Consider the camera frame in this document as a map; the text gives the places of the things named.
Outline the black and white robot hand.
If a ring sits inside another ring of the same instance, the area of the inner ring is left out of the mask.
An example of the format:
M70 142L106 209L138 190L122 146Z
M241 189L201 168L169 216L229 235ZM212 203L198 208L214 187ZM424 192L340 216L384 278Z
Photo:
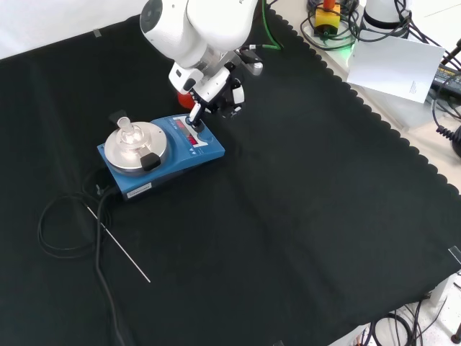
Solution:
M215 75L206 77L197 68L182 68L175 63L169 72L169 81L182 95L191 94L194 106L186 117L186 123L200 132L201 118L205 112L219 109L224 116L237 115L243 109L245 95L242 83L231 76L236 65L227 62Z

